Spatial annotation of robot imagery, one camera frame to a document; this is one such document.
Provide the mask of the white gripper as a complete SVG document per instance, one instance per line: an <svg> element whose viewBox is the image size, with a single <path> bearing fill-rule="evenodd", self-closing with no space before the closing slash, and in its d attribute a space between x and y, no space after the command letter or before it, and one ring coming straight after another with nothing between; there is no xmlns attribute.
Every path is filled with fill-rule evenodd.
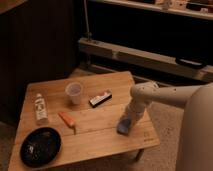
<svg viewBox="0 0 213 171"><path fill-rule="evenodd" d="M132 123L131 130L135 127L137 122L143 117L146 108L145 103L131 101L125 108L125 118Z"/></svg>

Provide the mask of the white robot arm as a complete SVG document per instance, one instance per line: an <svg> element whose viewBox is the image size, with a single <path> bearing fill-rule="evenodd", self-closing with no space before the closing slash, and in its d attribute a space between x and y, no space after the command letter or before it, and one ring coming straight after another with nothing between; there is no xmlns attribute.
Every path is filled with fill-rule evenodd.
<svg viewBox="0 0 213 171"><path fill-rule="evenodd" d="M213 83L159 87L155 82L133 85L125 108L126 133L152 103L182 111L175 171L213 171Z"/></svg>

